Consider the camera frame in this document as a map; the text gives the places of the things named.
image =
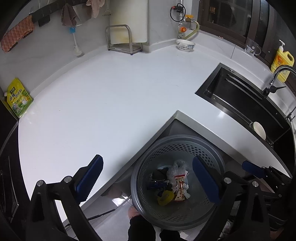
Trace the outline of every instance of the orange towel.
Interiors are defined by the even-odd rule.
[[[1,40],[1,47],[4,52],[8,52],[21,38],[34,30],[32,15],[25,17],[16,26],[9,30]]]

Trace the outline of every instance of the black cable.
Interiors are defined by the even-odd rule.
[[[111,212],[113,212],[113,211],[115,211],[115,209],[112,209],[112,210],[110,210],[110,211],[108,211],[108,212],[105,212],[105,213],[102,213],[102,214],[99,214],[99,215],[95,215],[95,216],[93,216],[93,217],[88,218],[87,220],[90,221],[90,220],[93,220],[93,219],[95,219],[95,218],[99,218],[99,217],[101,217],[101,216],[103,216],[103,215],[105,215],[105,214],[111,213]]]
[[[183,15],[183,18],[182,18],[181,20],[177,21],[177,20],[173,19],[173,17],[172,17],[172,9],[173,9],[173,7],[171,7],[171,9],[170,9],[170,18],[171,18],[173,21],[175,21],[175,22],[181,22],[181,21],[183,21],[183,19],[185,18],[185,14],[186,14],[186,8],[184,7],[184,5],[181,4],[181,3],[178,3],[177,6],[178,6],[179,4],[180,4],[181,6],[183,6],[183,8],[184,8],[184,10],[185,10],[185,13],[184,13],[184,15]]]

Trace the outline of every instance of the bowl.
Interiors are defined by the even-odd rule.
[[[259,122],[252,122],[250,127],[263,139],[266,140],[266,133],[263,126]]]
[[[195,46],[194,42],[184,40],[184,39],[177,39],[176,43],[179,50],[184,52],[192,52]]]

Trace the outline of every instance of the cutting board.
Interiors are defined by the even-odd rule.
[[[110,25],[128,25],[133,43],[148,41],[148,0],[110,0],[110,10]],[[111,44],[129,43],[127,29],[110,28],[110,40]]]

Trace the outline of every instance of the trash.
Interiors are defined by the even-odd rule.
[[[150,181],[149,184],[147,185],[147,190],[151,190],[151,189],[161,189],[164,188],[168,185],[168,183],[166,181]]]
[[[175,201],[183,201],[185,200],[184,197],[184,190],[183,190],[183,183],[185,179],[185,174],[182,175],[177,175],[175,176],[177,185],[178,185],[178,190],[177,190],[177,196],[175,198]]]
[[[179,175],[185,175],[186,168],[187,168],[186,162],[184,162],[183,160],[177,160],[174,162],[173,166],[171,166],[168,169],[167,178],[169,180],[169,183],[172,184],[173,192],[176,192],[179,189],[175,177]]]
[[[183,186],[183,192],[184,192],[185,198],[187,198],[187,199],[190,198],[190,194],[187,192],[187,189],[189,188],[188,184],[183,183],[182,186]]]
[[[172,191],[165,190],[163,191],[161,197],[157,197],[157,202],[160,206],[167,205],[174,198],[174,193]]]
[[[152,180],[166,180],[168,167],[163,169],[157,169],[152,173]]]
[[[186,168],[186,162],[177,160],[170,167],[153,171],[147,190],[157,189],[155,195],[160,206],[165,206],[172,200],[184,201],[185,198],[190,198],[187,193],[189,185],[185,183],[188,175]]]

